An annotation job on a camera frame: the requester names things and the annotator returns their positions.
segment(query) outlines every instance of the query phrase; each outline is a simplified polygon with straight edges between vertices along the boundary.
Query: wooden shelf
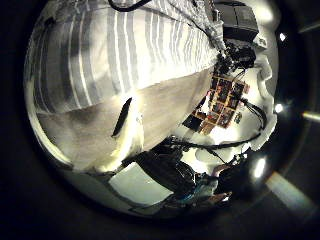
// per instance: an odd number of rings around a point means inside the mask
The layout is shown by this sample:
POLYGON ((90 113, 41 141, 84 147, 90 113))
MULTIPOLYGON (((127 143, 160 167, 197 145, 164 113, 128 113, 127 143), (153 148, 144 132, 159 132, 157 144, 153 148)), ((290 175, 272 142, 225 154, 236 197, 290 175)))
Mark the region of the wooden shelf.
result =
POLYGON ((232 108, 232 107, 229 107, 227 106, 229 104, 229 101, 230 101, 230 98, 232 98, 234 101, 234 95, 232 94, 232 85, 231 83, 235 83, 235 84, 240 84, 243 86, 242 87, 237 87, 237 90, 240 92, 241 91, 241 95, 245 89, 245 86, 246 86, 246 83, 243 82, 243 81, 240 81, 239 79, 234 79, 233 77, 231 78, 226 78, 226 77, 218 77, 218 76, 212 76, 212 79, 216 79, 217 82, 216 84, 212 84, 211 85, 211 88, 210 88, 210 91, 212 92, 212 94, 215 94, 216 97, 219 98, 219 96, 221 97, 221 93, 224 93, 224 97, 226 96, 226 100, 225 102, 222 102, 222 101, 219 101, 217 98, 217 100, 211 100, 209 101, 209 109, 211 111, 211 116, 213 116, 213 118, 208 118, 208 116, 204 113, 201 113, 201 114, 196 114, 196 112, 194 111, 191 115, 200 119, 202 121, 201 123, 201 130, 199 130, 198 132, 202 133, 202 134, 205 134, 205 135, 208 135, 210 134, 210 132, 212 131, 212 129, 215 127, 215 126, 219 126, 219 127, 222 127, 222 128, 228 128, 229 125, 231 124, 231 121, 234 117, 234 114, 236 113, 236 110, 239 106, 239 102, 233 102, 232 104, 235 105, 237 103, 237 106, 235 108, 232 108), (218 113, 218 112, 213 112, 213 107, 214 105, 216 104, 220 104, 220 105, 223 105, 223 106, 218 106, 218 109, 220 110, 221 109, 221 112, 218 113), (227 117, 226 119, 224 119, 224 123, 226 124, 221 124, 222 122, 222 116, 225 116, 227 117))

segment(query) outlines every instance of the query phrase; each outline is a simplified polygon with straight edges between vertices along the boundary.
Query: black cable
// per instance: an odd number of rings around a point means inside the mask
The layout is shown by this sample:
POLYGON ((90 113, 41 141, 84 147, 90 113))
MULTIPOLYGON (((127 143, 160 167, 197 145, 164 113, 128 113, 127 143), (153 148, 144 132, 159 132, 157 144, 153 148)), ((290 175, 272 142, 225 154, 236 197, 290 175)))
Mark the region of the black cable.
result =
POLYGON ((130 7, 119 7, 113 2, 113 0, 108 0, 110 6, 114 10, 119 11, 119 12, 132 12, 132 11, 137 10, 139 7, 142 7, 143 5, 145 5, 145 4, 147 4, 148 2, 151 2, 151 1, 152 0, 141 0, 141 1, 133 4, 130 7))

